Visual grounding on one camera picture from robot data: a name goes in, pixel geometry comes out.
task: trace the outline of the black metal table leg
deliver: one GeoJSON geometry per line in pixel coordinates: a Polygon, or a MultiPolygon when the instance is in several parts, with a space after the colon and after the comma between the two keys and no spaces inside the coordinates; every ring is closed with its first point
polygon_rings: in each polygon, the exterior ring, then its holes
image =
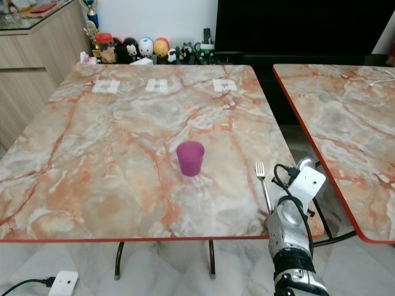
{"type": "Polygon", "coordinates": [[[117,258],[115,259],[115,275],[114,280],[118,281],[120,279],[120,268],[121,268],[121,256],[123,245],[125,242],[120,242],[118,246],[117,258]]]}
{"type": "Polygon", "coordinates": [[[343,234],[342,236],[334,237],[332,239],[327,239],[327,240],[321,240],[320,242],[314,242],[313,245],[316,248],[316,247],[321,247],[323,245],[335,244],[337,242],[345,241],[346,239],[349,239],[349,238],[356,236],[356,235],[357,235],[357,232],[355,230],[353,230],[349,233],[343,234]]]}
{"type": "Polygon", "coordinates": [[[317,209],[317,212],[318,212],[318,214],[320,215],[320,218],[321,218],[321,220],[322,220],[322,224],[323,224],[323,227],[324,227],[324,229],[325,229],[325,232],[326,232],[326,234],[328,235],[328,237],[331,239],[333,236],[332,236],[332,232],[331,232],[331,230],[329,229],[329,225],[328,225],[328,223],[326,222],[326,219],[325,219],[325,217],[324,217],[324,215],[323,215],[323,213],[322,213],[322,211],[321,211],[321,208],[320,208],[320,205],[318,204],[318,201],[317,201],[317,199],[314,197],[313,198],[313,203],[314,203],[314,205],[315,205],[315,208],[317,209]]]}
{"type": "Polygon", "coordinates": [[[209,240],[209,248],[210,248],[210,278],[215,279],[217,276],[215,275],[214,243],[212,240],[209,240]]]}

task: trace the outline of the paper tag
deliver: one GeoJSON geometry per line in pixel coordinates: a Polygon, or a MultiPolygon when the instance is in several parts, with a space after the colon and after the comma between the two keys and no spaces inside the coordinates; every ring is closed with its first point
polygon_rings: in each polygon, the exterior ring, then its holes
{"type": "Polygon", "coordinates": [[[120,84],[119,80],[97,80],[92,89],[92,93],[112,93],[115,94],[120,84]]]}
{"type": "Polygon", "coordinates": [[[213,79],[214,91],[216,93],[222,91],[237,91],[236,83],[230,79],[213,79]]]}
{"type": "Polygon", "coordinates": [[[146,91],[156,92],[156,93],[167,93],[167,79],[148,80],[146,91]]]}

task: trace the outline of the purple cup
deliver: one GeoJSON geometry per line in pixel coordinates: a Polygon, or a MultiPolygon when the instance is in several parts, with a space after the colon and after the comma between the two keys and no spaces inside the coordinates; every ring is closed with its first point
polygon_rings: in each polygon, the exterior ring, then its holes
{"type": "Polygon", "coordinates": [[[196,141],[186,141],[178,145],[177,157],[181,172],[193,177],[200,173],[203,163],[204,147],[196,141]]]}

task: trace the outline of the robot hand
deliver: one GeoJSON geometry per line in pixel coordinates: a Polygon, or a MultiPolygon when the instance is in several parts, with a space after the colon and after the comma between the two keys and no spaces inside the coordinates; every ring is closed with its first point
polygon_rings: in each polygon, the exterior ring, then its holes
{"type": "Polygon", "coordinates": [[[267,218],[269,252],[275,267],[275,296],[329,296],[323,280],[315,273],[312,236],[306,216],[308,203],[324,181],[325,176],[311,167],[299,170],[275,166],[275,183],[284,189],[267,218]],[[278,177],[278,167],[290,175],[288,186],[278,177]]]}

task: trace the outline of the fork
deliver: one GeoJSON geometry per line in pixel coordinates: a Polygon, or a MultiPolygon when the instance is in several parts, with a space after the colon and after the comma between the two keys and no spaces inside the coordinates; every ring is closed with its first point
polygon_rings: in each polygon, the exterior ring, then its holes
{"type": "Polygon", "coordinates": [[[262,185],[262,190],[264,191],[264,196],[266,200],[267,210],[269,211],[269,215],[273,213],[273,208],[270,203],[269,194],[267,192],[266,183],[265,183],[265,166],[263,162],[256,162],[255,172],[257,174],[257,178],[260,180],[262,185]]]}

